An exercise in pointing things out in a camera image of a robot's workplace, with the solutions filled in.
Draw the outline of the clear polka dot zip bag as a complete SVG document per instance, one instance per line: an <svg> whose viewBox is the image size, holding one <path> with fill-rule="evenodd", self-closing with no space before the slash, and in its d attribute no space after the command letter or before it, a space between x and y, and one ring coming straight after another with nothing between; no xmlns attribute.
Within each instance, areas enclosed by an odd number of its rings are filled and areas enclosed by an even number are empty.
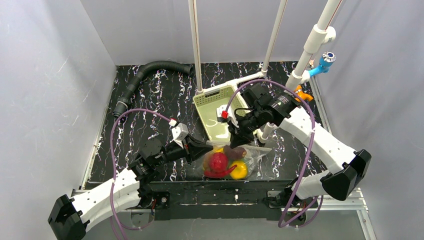
<svg viewBox="0 0 424 240"><path fill-rule="evenodd" d="M207 144L210 144L213 146L213 150L206 153L204 156L201 157L201 164L200 166L197 168L196 173L199 174L202 177L206 177L204 176L204 171L211 171L208 163L209 163L209 158L213 153L217 153L217 152L223 152L223 147L224 146L229 146L228 142L218 142L218 141L210 141L208 140L206 142ZM262 159L262 157L266 156L272 149L268 148L268 147L260 147L260 146L252 146L252 145L241 145L239 147L244 148L247 151L247 154L245 155L244 158L242 159L238 159L238 160L242 160L247 164L248 167L248 175L245 179L240 179L240 180L246 180L248 177L251 176L252 173L257 172L258 168L259 168L259 162ZM228 165L227 165L227 170L231 167L231 164L237 160L228 160ZM230 177L230 175L227 175L223 178L209 178L209 179L215 179L215 180L234 180Z"/></svg>

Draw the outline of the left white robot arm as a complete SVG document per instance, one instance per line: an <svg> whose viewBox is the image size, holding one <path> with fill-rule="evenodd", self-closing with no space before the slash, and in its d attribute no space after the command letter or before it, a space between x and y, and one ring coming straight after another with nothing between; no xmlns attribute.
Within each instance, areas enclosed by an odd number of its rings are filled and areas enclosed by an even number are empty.
<svg viewBox="0 0 424 240"><path fill-rule="evenodd" d="M149 139L115 178L73 197L58 197L47 222L58 240L81 240L99 222L139 205L147 194L146 185L159 174L159 166L180 159L191 163L212 150L211 144L191 135L167 145L157 138Z"/></svg>

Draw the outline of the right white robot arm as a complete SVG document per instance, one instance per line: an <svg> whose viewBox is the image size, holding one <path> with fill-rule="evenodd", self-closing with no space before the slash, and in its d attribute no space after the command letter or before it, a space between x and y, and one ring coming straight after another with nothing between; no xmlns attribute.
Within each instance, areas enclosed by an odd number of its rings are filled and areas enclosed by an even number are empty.
<svg viewBox="0 0 424 240"><path fill-rule="evenodd" d="M295 200L329 195L344 201L365 177L371 154L345 145L310 116L311 111L301 107L301 101L288 92L273 97L259 82L246 86L241 93L248 107L246 113L238 109L224 110L221 114L228 124L230 147L233 149L254 140L253 132L269 123L290 133L325 165L324 172L305 177L302 173L285 189Z"/></svg>

